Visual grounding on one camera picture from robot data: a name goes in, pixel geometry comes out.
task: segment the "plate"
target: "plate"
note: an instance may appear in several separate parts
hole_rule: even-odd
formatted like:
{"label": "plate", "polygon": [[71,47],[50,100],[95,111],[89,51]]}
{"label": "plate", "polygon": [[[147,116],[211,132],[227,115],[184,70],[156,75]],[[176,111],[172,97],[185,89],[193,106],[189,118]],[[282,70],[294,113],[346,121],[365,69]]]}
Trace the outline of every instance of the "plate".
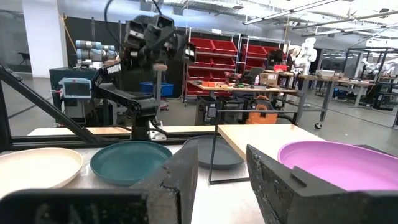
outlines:
{"label": "plate", "polygon": [[160,144],[131,141],[113,144],[98,151],[91,158],[91,170],[105,182],[133,185],[150,175],[172,153]]}
{"label": "plate", "polygon": [[22,189],[63,187],[82,166],[79,153],[62,148],[29,149],[0,156],[0,198]]}
{"label": "plate", "polygon": [[[191,138],[183,146],[198,146],[199,166],[210,168],[211,150],[213,149],[213,136],[199,136]],[[221,136],[217,136],[213,169],[234,169],[244,160]]]}
{"label": "plate", "polygon": [[302,141],[284,146],[278,161],[347,191],[398,190],[398,159],[357,146]]}

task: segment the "humanoid robot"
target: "humanoid robot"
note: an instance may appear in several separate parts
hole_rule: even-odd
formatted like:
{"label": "humanoid robot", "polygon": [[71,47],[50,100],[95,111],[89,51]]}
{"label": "humanoid robot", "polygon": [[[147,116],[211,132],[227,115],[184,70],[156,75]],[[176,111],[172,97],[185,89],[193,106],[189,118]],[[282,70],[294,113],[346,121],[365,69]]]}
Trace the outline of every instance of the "humanoid robot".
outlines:
{"label": "humanoid robot", "polygon": [[308,75],[311,62],[314,62],[317,59],[317,50],[314,49],[316,41],[317,40],[314,37],[305,39],[305,42],[301,45],[300,52],[294,52],[296,55],[294,55],[294,53],[292,54],[292,58],[295,58],[295,73],[302,70],[302,74]]}
{"label": "humanoid robot", "polygon": [[365,65],[365,69],[373,75],[378,74],[379,71],[382,75],[395,75],[398,72],[398,58],[384,62],[382,68],[380,68],[381,63],[369,63],[366,58],[362,59],[361,62]]}

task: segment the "teal plate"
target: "teal plate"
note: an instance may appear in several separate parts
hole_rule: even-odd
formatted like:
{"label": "teal plate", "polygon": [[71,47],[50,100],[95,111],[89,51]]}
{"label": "teal plate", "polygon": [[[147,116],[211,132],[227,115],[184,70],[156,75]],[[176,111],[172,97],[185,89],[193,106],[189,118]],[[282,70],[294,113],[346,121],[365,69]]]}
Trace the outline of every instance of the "teal plate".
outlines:
{"label": "teal plate", "polygon": [[105,182],[133,185],[150,175],[172,153],[160,144],[131,141],[113,144],[98,151],[91,158],[91,170]]}

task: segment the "pink plate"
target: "pink plate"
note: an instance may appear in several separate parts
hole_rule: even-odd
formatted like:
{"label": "pink plate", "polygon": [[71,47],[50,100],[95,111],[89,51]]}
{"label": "pink plate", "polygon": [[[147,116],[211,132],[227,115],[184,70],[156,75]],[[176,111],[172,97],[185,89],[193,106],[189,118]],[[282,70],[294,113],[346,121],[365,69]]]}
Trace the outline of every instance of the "pink plate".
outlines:
{"label": "pink plate", "polygon": [[302,141],[280,149],[278,161],[347,191],[398,190],[398,159],[337,142]]}

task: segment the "white plate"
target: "white plate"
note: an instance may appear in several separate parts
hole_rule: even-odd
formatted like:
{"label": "white plate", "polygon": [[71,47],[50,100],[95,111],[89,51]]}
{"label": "white plate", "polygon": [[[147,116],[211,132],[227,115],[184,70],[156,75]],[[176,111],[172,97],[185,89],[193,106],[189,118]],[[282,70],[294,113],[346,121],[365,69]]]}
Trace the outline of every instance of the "white plate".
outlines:
{"label": "white plate", "polygon": [[30,149],[0,156],[0,198],[22,189],[63,187],[82,166],[79,153],[62,148]]}

